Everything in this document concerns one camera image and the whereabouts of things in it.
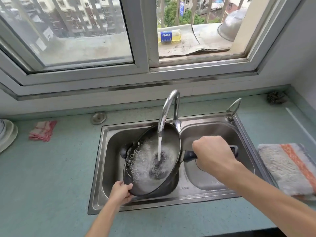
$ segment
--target blue bottle label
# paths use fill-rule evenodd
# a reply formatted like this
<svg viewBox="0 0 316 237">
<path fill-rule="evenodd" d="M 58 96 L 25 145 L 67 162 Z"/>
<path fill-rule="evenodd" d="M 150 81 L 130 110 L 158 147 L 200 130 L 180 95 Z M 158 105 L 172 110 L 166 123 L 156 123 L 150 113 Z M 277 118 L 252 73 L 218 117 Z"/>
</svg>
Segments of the blue bottle label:
<svg viewBox="0 0 316 237">
<path fill-rule="evenodd" d="M 171 42 L 172 32 L 171 31 L 162 31 L 160 32 L 161 42 Z"/>
</svg>

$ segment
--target folded cloth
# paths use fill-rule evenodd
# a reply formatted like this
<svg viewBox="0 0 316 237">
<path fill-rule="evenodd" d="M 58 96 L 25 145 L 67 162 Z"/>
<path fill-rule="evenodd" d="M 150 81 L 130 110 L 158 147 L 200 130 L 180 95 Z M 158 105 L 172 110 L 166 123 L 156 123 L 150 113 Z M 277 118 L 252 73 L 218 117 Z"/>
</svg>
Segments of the folded cloth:
<svg viewBox="0 0 316 237">
<path fill-rule="evenodd" d="M 28 138 L 30 140 L 49 141 L 56 123 L 57 121 L 39 121 L 36 127 L 30 132 Z"/>
<path fill-rule="evenodd" d="M 302 144 L 260 144 L 258 152 L 281 191 L 315 198 L 316 164 Z"/>
</svg>

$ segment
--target green countertop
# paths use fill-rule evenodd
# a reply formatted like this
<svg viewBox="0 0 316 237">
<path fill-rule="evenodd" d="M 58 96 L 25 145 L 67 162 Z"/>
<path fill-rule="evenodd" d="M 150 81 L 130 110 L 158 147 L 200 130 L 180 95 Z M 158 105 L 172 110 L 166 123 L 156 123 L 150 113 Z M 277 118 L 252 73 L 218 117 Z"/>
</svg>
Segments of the green countertop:
<svg viewBox="0 0 316 237">
<path fill-rule="evenodd" d="M 180 116 L 222 112 L 235 98 L 180 104 Z M 291 102 L 266 103 L 265 95 L 243 97 L 238 111 L 251 141 L 316 146 L 286 107 L 316 136 L 316 128 Z M 107 113 L 104 125 L 157 119 L 161 107 Z M 87 215 L 101 133 L 90 115 L 55 118 L 51 140 L 28 140 L 38 120 L 17 121 L 15 142 L 0 154 L 0 236 L 84 236 L 96 215 Z M 316 209 L 314 202 L 308 203 Z M 243 198 L 182 204 L 117 214 L 110 236 L 209 236 L 274 227 Z"/>
</svg>

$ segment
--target stainless steel sink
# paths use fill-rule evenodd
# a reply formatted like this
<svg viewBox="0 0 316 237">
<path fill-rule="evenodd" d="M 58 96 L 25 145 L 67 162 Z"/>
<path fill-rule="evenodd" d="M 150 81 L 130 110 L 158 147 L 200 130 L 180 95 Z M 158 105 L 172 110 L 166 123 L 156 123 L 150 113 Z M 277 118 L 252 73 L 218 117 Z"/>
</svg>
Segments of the stainless steel sink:
<svg viewBox="0 0 316 237">
<path fill-rule="evenodd" d="M 228 144 L 238 146 L 237 159 L 240 162 L 254 174 L 273 184 L 237 115 L 231 124 L 225 119 L 226 116 L 225 112 L 179 118 L 182 122 L 180 137 L 183 150 L 192 150 L 192 142 L 204 135 L 221 135 Z M 102 127 L 88 207 L 89 215 L 100 212 L 108 200 L 114 182 L 123 180 L 125 160 L 120 156 L 121 148 L 136 141 L 146 129 L 157 122 L 153 120 Z M 200 170 L 195 161 L 191 161 L 181 164 L 179 179 L 175 180 L 174 186 L 167 190 L 166 195 L 152 198 L 135 197 L 130 203 L 120 207 L 120 211 L 232 197 L 238 195 L 213 176 Z"/>
</svg>

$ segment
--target orange stripe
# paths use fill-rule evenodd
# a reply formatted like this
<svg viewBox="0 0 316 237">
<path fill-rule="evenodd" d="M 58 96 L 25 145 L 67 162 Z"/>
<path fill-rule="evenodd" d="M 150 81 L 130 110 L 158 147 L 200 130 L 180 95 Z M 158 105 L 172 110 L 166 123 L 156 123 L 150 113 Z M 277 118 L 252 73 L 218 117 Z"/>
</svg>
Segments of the orange stripe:
<svg viewBox="0 0 316 237">
<path fill-rule="evenodd" d="M 302 174 L 310 182 L 314 192 L 316 193 L 316 178 L 312 172 L 307 168 L 307 166 L 302 162 L 302 160 L 296 155 L 294 149 L 290 144 L 282 144 L 282 149 L 290 157 L 290 159 L 297 165 Z"/>
</svg>

